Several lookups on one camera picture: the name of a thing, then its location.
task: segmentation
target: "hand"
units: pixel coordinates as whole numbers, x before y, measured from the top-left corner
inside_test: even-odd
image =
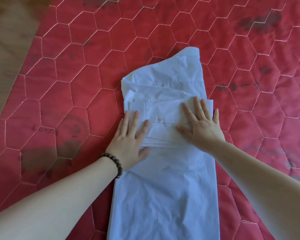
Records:
[[[219,110],[216,109],[212,119],[204,99],[199,101],[198,97],[195,97],[193,103],[196,116],[186,103],[182,104],[184,113],[192,125],[192,130],[181,125],[177,125],[176,129],[189,143],[211,154],[215,144],[225,141],[219,125]]]
[[[133,116],[132,125],[128,131],[129,112],[125,112],[124,118],[119,123],[117,132],[106,150],[107,153],[111,153],[120,160],[124,171],[129,170],[144,159],[149,152],[149,147],[142,150],[139,149],[148,133],[150,122],[149,120],[145,121],[142,129],[137,133],[138,120],[139,112],[136,111]]]

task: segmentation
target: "finger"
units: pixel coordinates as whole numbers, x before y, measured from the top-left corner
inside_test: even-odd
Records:
[[[117,128],[117,131],[116,131],[116,133],[115,133],[115,135],[114,136],[120,136],[120,134],[121,134],[121,129],[122,129],[122,122],[123,122],[123,118],[120,120],[120,122],[119,122],[119,125],[118,125],[118,128]]]
[[[133,137],[133,138],[136,136],[136,132],[137,132],[137,128],[138,128],[138,121],[139,121],[139,111],[136,110],[134,112],[131,127],[129,128],[128,136]]]
[[[191,141],[192,139],[192,132],[188,128],[182,126],[182,125],[177,125],[176,130],[187,140]]]
[[[202,110],[203,110],[204,115],[205,115],[205,117],[207,118],[207,120],[212,120],[211,114],[210,114],[210,112],[209,112],[209,110],[208,110],[207,104],[206,104],[206,102],[204,101],[204,99],[201,99],[201,107],[202,107]]]
[[[129,111],[126,111],[124,113],[123,123],[122,123],[122,129],[121,129],[121,135],[126,136],[127,130],[128,130],[128,124],[129,124]]]
[[[204,116],[204,111],[202,110],[200,101],[199,101],[197,96],[194,97],[193,104],[194,104],[194,109],[195,109],[195,113],[197,115],[197,118],[199,120],[205,119],[206,117]]]
[[[139,156],[138,156],[139,161],[142,161],[143,159],[145,159],[148,156],[149,152],[150,152],[150,147],[142,148],[139,151]]]
[[[198,121],[198,119],[195,117],[195,115],[191,112],[191,110],[188,108],[186,103],[182,103],[183,111],[185,116],[188,118],[191,124]]]
[[[214,111],[213,122],[219,125],[219,109],[216,109]]]
[[[146,120],[142,126],[142,129],[140,130],[140,132],[138,133],[138,135],[136,136],[136,139],[139,141],[139,144],[141,145],[143,140],[145,139],[145,136],[148,133],[148,129],[150,126],[150,121]]]

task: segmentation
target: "person's right arm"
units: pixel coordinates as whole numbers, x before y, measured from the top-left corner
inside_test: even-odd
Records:
[[[227,143],[202,99],[194,99],[196,115],[183,104],[192,130],[177,126],[187,141],[209,153],[240,187],[275,239],[300,240],[300,182]]]

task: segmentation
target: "bare skin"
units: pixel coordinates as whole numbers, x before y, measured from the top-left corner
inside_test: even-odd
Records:
[[[177,126],[184,138],[211,154],[233,178],[276,239],[300,239],[300,182],[256,160],[225,141],[204,100],[194,98],[195,114],[183,104],[192,130]],[[106,152],[116,155],[124,170],[147,156],[140,151],[149,122],[137,133],[139,113],[128,131],[128,112]],[[116,177],[116,165],[102,157],[14,204],[0,213],[0,240],[65,239],[82,214]]]

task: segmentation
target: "hexagon pattern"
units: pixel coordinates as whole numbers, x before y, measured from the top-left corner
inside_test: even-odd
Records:
[[[52,0],[0,116],[0,211],[96,160],[120,80],[188,46],[226,140],[300,181],[300,0]],[[221,239],[273,239],[216,164]],[[68,239],[106,239],[113,183]]]

